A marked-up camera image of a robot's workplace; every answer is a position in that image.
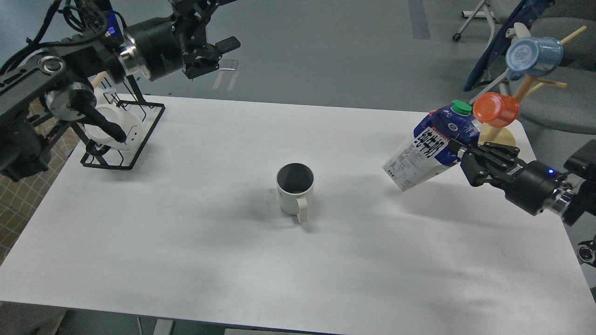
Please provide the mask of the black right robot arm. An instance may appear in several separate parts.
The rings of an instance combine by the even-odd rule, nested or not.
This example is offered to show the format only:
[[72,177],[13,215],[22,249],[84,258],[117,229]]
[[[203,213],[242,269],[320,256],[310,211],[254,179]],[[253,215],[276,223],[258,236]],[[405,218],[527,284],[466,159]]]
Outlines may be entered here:
[[505,199],[530,215],[549,210],[568,226],[585,213],[595,214],[595,141],[573,153],[560,172],[540,161],[525,162],[520,149],[493,142],[471,146],[449,141],[449,149],[461,159],[469,184],[490,184],[502,189]]

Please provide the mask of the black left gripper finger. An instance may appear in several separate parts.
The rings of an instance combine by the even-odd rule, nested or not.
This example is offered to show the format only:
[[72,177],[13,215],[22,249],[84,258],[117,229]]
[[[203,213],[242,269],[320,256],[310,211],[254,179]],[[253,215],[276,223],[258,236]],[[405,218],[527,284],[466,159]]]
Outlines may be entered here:
[[171,0],[172,31],[183,35],[204,32],[214,12],[233,0]]
[[219,69],[222,55],[241,47],[241,42],[231,36],[213,44],[188,45],[183,51],[183,73],[188,79],[209,74]]

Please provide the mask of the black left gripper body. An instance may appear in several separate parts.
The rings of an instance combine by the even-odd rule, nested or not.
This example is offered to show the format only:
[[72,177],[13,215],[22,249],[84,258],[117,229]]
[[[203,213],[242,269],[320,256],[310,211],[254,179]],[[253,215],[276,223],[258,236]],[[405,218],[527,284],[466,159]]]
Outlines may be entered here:
[[123,32],[122,68],[151,82],[183,70],[188,79],[204,74],[198,59],[206,46],[206,26],[197,17],[155,17]]

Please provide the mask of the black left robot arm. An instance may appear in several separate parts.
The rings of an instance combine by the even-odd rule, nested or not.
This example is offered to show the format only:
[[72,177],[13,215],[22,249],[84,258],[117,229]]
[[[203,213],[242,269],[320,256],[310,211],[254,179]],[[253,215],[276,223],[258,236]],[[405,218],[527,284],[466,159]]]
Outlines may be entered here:
[[33,40],[1,67],[1,174],[14,182],[49,169],[51,149],[80,122],[117,142],[125,131],[96,108],[89,77],[154,82],[178,70],[188,79],[218,70],[240,47],[232,36],[207,42],[206,27],[227,0],[171,0],[172,13],[109,32],[111,11],[95,0],[54,0]]

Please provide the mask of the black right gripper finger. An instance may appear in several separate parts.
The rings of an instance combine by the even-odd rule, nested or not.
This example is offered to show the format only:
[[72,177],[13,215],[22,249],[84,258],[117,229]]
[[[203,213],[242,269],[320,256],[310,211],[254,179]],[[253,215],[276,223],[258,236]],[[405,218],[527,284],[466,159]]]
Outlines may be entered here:
[[477,160],[480,157],[477,147],[460,142],[457,139],[449,140],[448,149],[455,156],[455,161]]
[[504,144],[494,142],[484,142],[480,146],[480,150],[485,155],[494,157],[501,161],[513,161],[519,157],[520,149],[515,146],[507,146]]

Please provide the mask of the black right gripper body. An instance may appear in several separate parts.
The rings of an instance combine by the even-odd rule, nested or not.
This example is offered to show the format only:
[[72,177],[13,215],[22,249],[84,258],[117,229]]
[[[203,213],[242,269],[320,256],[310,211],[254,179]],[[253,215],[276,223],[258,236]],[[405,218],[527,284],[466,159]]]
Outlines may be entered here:
[[566,195],[564,175],[539,162],[526,163],[517,158],[501,161],[480,152],[477,160],[461,161],[469,184],[484,184],[504,191],[505,199],[528,214],[535,216],[545,209],[560,212],[557,204]]

